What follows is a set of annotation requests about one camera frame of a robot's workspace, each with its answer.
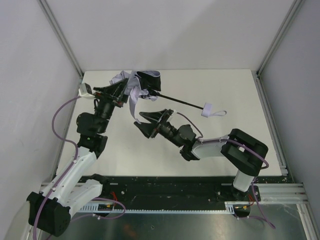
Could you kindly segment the lavender folding umbrella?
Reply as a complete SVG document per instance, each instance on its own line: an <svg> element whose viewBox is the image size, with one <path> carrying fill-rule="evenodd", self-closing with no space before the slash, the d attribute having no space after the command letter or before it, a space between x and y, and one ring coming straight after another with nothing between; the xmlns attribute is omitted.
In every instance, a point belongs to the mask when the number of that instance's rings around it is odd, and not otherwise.
<svg viewBox="0 0 320 240"><path fill-rule="evenodd" d="M183 105L187 105L201 110L201 116L209 117L223 117L227 114L226 110L212 112L213 105L205 103L204 106L198 106L177 98L166 96L160 93L161 91L161 73L157 70L133 70L130 73L121 71L114 76L109 83L115 85L122 80L127 79L127 84L124 90L124 95L129 99L129 110L131 116L140 125L141 122L136 118L135 110L139 99L156 101L159 97L170 101L174 101Z"/></svg>

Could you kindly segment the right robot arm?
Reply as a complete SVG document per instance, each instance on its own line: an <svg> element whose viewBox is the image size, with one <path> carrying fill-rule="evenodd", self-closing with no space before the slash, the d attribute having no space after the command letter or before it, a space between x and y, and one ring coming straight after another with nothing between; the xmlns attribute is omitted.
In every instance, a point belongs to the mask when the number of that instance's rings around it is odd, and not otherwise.
<svg viewBox="0 0 320 240"><path fill-rule="evenodd" d="M167 139L180 149L180 155L188 162L225 157L237 168L230 194L238 201L243 200L260 171L269 167L265 159L269 148L238 128L222 137L204 139L202 135L194 133L196 126L192 122L175 128L170 123L174 113L171 109L140 112L146 122L135 121L134 125L148 139L157 135Z"/></svg>

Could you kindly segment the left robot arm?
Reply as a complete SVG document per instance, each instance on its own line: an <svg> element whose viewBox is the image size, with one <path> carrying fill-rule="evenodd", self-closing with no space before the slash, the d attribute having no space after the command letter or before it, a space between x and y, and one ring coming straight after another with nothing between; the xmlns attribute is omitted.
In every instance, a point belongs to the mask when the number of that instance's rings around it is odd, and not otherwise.
<svg viewBox="0 0 320 240"><path fill-rule="evenodd" d="M108 137L104 136L113 111L128 101L125 91L128 78L105 87L94 87L87 83L79 86L80 98L92 99L94 112L83 112L76 119L79 141L69 141L75 151L64 169L41 191L27 197L30 204L28 223L33 227L32 237L42 230L59 237L68 228L72 217L88 202L101 195L108 179L94 174L84 185L75 186L87 170L103 153Z"/></svg>

